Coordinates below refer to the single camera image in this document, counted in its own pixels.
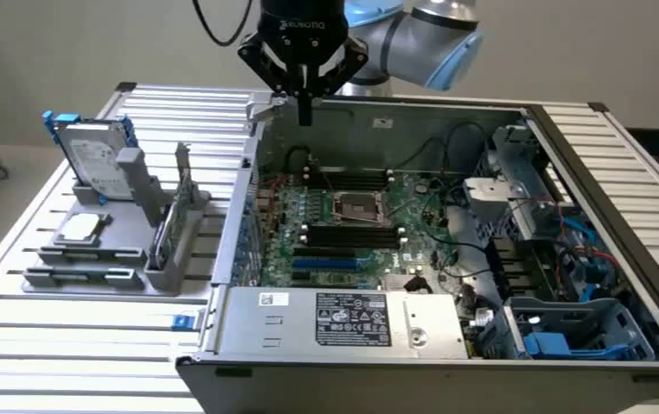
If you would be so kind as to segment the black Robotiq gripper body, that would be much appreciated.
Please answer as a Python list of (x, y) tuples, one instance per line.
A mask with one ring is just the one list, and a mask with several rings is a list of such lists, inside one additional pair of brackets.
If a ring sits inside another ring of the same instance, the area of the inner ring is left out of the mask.
[(287, 66), (320, 66), (347, 38), (344, 2), (260, 1), (256, 33)]

